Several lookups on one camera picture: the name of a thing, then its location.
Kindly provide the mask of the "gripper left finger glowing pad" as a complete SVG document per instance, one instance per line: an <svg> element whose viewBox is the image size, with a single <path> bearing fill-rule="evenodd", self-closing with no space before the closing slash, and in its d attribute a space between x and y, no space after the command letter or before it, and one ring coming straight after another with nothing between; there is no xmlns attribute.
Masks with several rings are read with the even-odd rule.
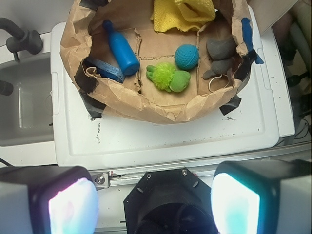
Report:
<svg viewBox="0 0 312 234"><path fill-rule="evenodd" d="M2 167L2 234L92 234L98 221L98 194L81 166Z"/></svg>

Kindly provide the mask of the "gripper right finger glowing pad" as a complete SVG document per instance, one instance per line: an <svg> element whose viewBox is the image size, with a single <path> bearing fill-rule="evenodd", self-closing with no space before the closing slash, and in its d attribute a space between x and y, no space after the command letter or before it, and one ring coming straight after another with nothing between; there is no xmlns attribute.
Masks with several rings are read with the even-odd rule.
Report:
<svg viewBox="0 0 312 234"><path fill-rule="evenodd" d="M309 161L224 161L211 189L213 218L221 234L312 232Z"/></svg>

